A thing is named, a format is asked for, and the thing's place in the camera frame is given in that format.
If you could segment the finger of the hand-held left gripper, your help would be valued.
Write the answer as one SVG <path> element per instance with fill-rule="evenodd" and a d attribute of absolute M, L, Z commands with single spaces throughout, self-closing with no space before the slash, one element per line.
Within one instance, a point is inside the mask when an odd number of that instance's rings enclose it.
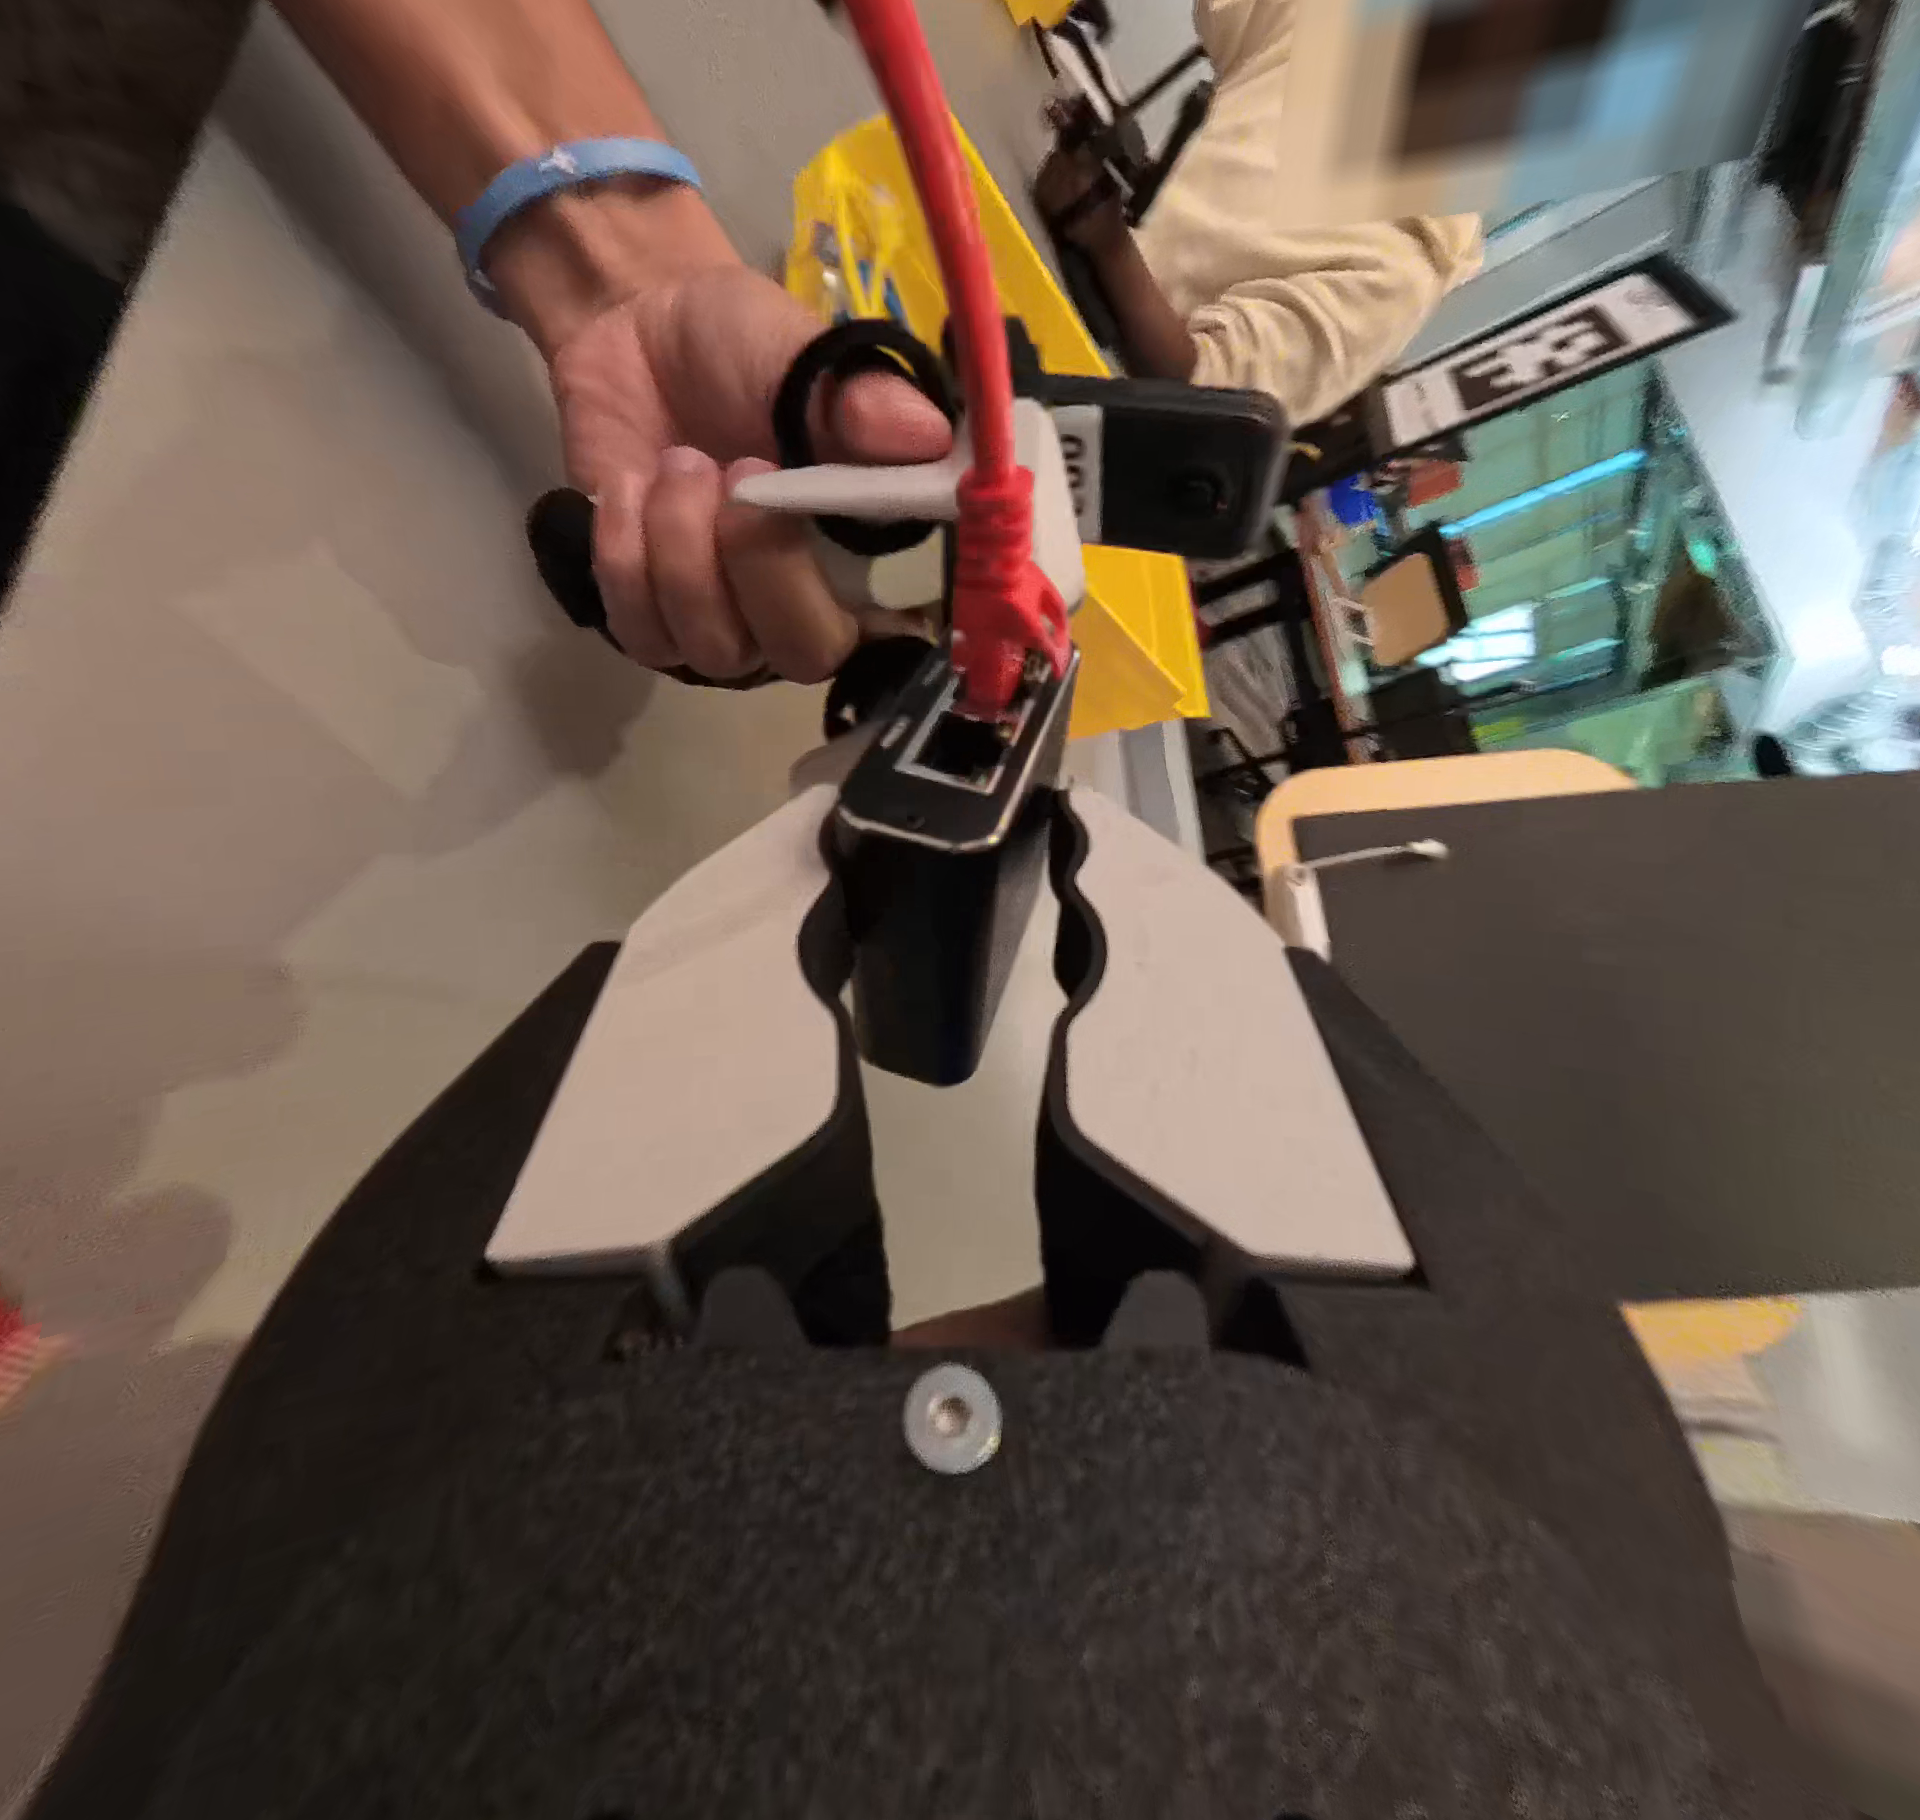
<path fill-rule="evenodd" d="M 1043 402 L 1011 402 L 1011 443 L 1036 477 L 1028 557 L 1053 584 L 1060 615 L 1087 608 L 1087 414 L 1070 431 Z"/>

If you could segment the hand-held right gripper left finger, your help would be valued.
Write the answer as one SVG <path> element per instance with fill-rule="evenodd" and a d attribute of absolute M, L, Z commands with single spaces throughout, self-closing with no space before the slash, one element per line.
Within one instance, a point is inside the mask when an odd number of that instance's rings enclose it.
<path fill-rule="evenodd" d="M 661 1331 L 686 1331 L 726 1274 L 771 1274 L 806 1339 L 886 1339 L 825 817 L 832 791 L 806 787 L 634 918 L 484 1235 L 484 1274 L 634 1281 Z"/>

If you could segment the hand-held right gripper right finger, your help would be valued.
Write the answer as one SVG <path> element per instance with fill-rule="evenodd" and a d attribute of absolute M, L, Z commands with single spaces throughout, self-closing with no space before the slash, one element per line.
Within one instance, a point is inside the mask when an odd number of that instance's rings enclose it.
<path fill-rule="evenodd" d="M 1284 1357 L 1284 1285 L 1408 1285 L 1421 1247 L 1290 949 L 1183 840 L 1070 787 L 1051 821 L 1043 1301 L 1099 1346 L 1154 1274 Z"/>

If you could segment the black ethernet port adapter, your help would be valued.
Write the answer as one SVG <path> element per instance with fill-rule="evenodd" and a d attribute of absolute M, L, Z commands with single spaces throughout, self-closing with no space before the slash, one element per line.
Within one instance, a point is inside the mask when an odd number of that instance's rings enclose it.
<path fill-rule="evenodd" d="M 825 817 L 846 912 L 846 1025 L 865 1067 L 959 1086 L 997 1025 L 1051 871 L 1081 654 L 1028 670 L 1011 714 L 970 714 L 930 654 L 877 709 Z"/>

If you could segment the person's left forearm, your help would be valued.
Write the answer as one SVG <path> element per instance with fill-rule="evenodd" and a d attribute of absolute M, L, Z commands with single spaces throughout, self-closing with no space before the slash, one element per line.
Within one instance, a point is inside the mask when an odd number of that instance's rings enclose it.
<path fill-rule="evenodd" d="M 591 0 L 270 0 L 400 176 L 441 212 L 553 144 L 661 144 Z M 520 212 L 484 279 L 527 327 L 585 279 L 735 260 L 686 184 L 591 184 Z"/>

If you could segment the person's left hand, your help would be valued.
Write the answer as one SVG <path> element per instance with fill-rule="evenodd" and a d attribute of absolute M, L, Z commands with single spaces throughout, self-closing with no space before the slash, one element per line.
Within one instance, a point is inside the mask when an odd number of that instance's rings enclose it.
<path fill-rule="evenodd" d="M 591 497 L 608 634 L 651 670 L 825 682 L 865 634 L 812 528 L 735 505 L 774 469 L 774 391 L 816 318 L 735 260 L 585 279 L 527 318 Z"/>

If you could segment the framed marker poster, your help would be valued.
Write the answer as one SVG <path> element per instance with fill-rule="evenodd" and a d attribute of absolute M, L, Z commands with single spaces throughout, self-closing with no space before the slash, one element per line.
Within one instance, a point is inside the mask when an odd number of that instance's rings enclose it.
<path fill-rule="evenodd" d="M 1615 275 L 1580 279 L 1521 318 L 1496 318 L 1368 391 L 1368 469 L 1421 443 L 1485 431 L 1584 376 L 1634 372 L 1665 347 L 1717 335 L 1735 312 L 1717 292 L 1645 252 Z"/>

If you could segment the blue wristband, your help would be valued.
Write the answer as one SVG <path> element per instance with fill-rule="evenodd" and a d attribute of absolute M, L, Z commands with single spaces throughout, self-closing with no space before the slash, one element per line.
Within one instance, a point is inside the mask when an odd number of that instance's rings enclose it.
<path fill-rule="evenodd" d="M 506 172 L 495 172 L 481 184 L 481 200 L 466 200 L 454 212 L 454 252 L 457 252 L 466 297 L 481 312 L 504 312 L 504 297 L 484 279 L 495 236 L 520 212 L 533 212 L 542 200 L 591 194 L 591 184 L 686 184 L 686 194 L 699 194 L 699 172 L 673 144 L 642 144 L 642 135 L 553 144 L 542 157 L 520 157 Z"/>

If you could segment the person's black clothing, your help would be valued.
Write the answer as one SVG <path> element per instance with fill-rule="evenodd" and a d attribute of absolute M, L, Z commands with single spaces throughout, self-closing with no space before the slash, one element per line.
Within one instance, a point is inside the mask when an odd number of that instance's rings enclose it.
<path fill-rule="evenodd" d="M 58 458 L 114 358 L 124 279 L 0 200 L 0 600 L 14 600 Z"/>

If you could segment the brown board black frame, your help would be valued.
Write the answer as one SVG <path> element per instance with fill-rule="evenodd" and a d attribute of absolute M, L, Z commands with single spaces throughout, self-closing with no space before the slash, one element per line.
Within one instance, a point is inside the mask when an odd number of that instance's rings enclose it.
<path fill-rule="evenodd" d="M 1480 557 L 1447 528 L 1421 528 L 1361 572 L 1361 634 L 1373 670 L 1404 670 L 1473 631 Z"/>

